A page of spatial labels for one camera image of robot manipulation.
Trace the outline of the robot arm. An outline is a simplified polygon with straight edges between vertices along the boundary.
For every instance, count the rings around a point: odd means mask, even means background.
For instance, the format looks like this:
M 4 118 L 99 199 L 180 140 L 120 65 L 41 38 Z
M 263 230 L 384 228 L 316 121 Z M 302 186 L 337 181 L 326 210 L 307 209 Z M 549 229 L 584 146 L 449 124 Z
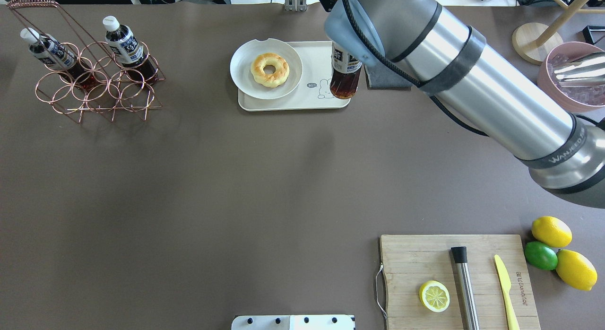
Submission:
M 554 196 L 603 208 L 604 129 L 566 112 L 436 0 L 320 0 L 328 37 L 465 117 Z

